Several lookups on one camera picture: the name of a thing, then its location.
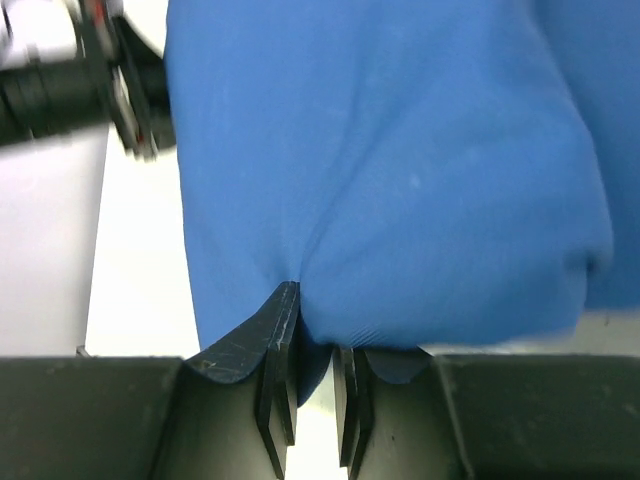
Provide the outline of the blue surgical cloth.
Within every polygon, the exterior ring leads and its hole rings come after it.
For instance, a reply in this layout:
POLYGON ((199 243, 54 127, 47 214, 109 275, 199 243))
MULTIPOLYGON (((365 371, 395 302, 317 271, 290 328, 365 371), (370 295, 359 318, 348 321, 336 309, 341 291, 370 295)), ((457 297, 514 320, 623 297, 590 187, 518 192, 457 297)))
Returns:
POLYGON ((333 345, 492 345, 639 305, 635 1, 173 1, 196 328, 297 282, 333 345))

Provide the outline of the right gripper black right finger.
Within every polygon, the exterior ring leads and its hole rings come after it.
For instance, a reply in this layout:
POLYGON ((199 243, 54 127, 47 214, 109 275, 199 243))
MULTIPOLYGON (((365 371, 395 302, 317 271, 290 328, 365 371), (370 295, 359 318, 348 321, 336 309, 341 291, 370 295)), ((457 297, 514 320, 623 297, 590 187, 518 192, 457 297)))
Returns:
POLYGON ((339 461, 350 479, 473 479, 441 365, 427 353, 338 348, 339 461))

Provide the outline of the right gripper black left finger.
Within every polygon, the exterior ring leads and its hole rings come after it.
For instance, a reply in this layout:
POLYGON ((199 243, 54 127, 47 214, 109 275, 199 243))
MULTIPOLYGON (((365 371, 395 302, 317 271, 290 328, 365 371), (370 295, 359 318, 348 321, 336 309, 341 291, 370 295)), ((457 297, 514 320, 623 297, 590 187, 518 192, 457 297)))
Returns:
POLYGON ((296 435, 299 286, 181 368, 153 479, 282 479, 296 435))

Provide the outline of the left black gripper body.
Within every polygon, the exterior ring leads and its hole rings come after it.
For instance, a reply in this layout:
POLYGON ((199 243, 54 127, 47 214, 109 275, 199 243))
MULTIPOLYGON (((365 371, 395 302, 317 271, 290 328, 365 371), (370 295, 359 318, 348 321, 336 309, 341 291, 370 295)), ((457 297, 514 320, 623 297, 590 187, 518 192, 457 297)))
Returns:
POLYGON ((112 123, 124 149, 153 160, 174 147, 165 66, 118 1, 68 8, 74 57, 31 55, 1 73, 1 144, 16 145, 112 123))

